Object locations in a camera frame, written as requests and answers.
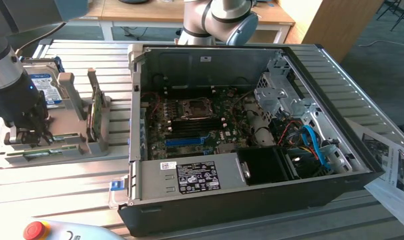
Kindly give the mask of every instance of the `slotted metal tabletop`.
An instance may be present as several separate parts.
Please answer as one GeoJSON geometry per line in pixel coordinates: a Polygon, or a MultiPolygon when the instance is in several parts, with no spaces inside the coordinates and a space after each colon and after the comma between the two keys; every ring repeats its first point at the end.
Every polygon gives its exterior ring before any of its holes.
{"type": "MultiPolygon", "coordinates": [[[[133,239],[117,210],[109,183],[128,174],[132,78],[128,46],[136,41],[54,40],[34,57],[61,56],[76,75],[76,89],[92,96],[88,68],[97,68],[101,89],[113,98],[110,154],[68,162],[31,161],[11,166],[0,157],[0,220],[19,215],[100,225],[133,239]]],[[[323,49],[291,46],[345,117],[404,145],[404,135],[323,49]]],[[[0,141],[6,127],[0,121],[0,141]]],[[[366,191],[342,195],[326,207],[288,212],[148,239],[404,239],[404,226],[366,191]]]]}

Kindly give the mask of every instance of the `circuit board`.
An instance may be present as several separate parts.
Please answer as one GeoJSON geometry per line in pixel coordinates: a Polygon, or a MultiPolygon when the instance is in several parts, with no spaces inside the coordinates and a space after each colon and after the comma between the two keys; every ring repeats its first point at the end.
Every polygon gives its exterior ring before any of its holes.
{"type": "MultiPolygon", "coordinates": [[[[243,96],[235,88],[217,88],[211,97],[200,97],[195,99],[169,99],[168,97],[153,97],[153,103],[148,104],[143,100],[143,107],[148,107],[147,122],[148,130],[148,160],[163,160],[171,158],[193,157],[201,155],[231,153],[236,148],[248,147],[248,136],[242,131],[250,128],[248,120],[240,117],[236,121],[234,116],[235,102],[243,96]],[[171,105],[179,106],[177,110],[168,110],[171,105]],[[193,123],[193,119],[200,121],[220,122],[220,129],[199,131],[199,137],[171,139],[172,119],[175,123],[193,123]]],[[[243,103],[236,104],[236,109],[243,107],[243,103]]]]}

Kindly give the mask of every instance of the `emergency stop button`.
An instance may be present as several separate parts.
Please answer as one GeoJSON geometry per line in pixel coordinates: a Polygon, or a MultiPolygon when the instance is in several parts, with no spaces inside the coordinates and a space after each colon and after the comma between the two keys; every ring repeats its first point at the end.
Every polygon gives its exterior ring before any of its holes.
{"type": "Polygon", "coordinates": [[[47,232],[47,226],[42,222],[34,221],[23,231],[23,238],[26,240],[41,240],[47,235],[47,232]]]}

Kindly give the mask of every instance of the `gray floor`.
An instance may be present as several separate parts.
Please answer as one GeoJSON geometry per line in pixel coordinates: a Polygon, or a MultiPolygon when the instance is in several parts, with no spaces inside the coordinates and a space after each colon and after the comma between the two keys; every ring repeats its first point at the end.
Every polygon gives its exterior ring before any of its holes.
{"type": "MultiPolygon", "coordinates": [[[[371,21],[350,54],[343,61],[343,67],[358,81],[366,92],[379,104],[397,124],[404,124],[404,46],[390,43],[378,43],[373,47],[359,47],[375,40],[387,40],[404,43],[404,20],[395,31],[390,29],[398,19],[397,15],[387,13],[381,21],[371,21]]],[[[53,27],[45,27],[34,31],[10,37],[14,48],[21,47],[27,41],[42,35],[53,27]]],[[[132,30],[136,36],[141,36],[145,27],[132,30]]],[[[149,28],[141,40],[171,41],[177,37],[175,28],[149,28]]],[[[102,31],[98,27],[66,26],[52,38],[102,40],[102,31]]],[[[116,40],[136,40],[124,35],[121,28],[114,28],[116,40]]],[[[37,45],[25,51],[25,56],[31,56],[37,45]]]]}

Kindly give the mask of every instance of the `green circuit board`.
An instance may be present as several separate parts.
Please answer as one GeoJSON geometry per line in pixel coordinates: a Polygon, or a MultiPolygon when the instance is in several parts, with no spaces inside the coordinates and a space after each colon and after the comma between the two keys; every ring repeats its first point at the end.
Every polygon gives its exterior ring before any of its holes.
{"type": "MultiPolygon", "coordinates": [[[[160,103],[153,103],[148,108],[148,160],[163,160],[171,158],[192,157],[201,155],[227,153],[232,148],[248,147],[248,136],[242,129],[250,129],[248,120],[240,118],[238,123],[234,118],[232,106],[242,97],[242,93],[236,93],[234,88],[216,89],[217,93],[209,98],[213,117],[221,119],[224,127],[217,130],[200,132],[204,137],[204,144],[167,146],[167,136],[171,134],[168,122],[171,115],[165,116],[165,109],[171,99],[161,98],[160,103]],[[152,115],[153,106],[159,104],[159,109],[152,115]]],[[[238,104],[238,109],[243,108],[242,101],[238,104]]]]}

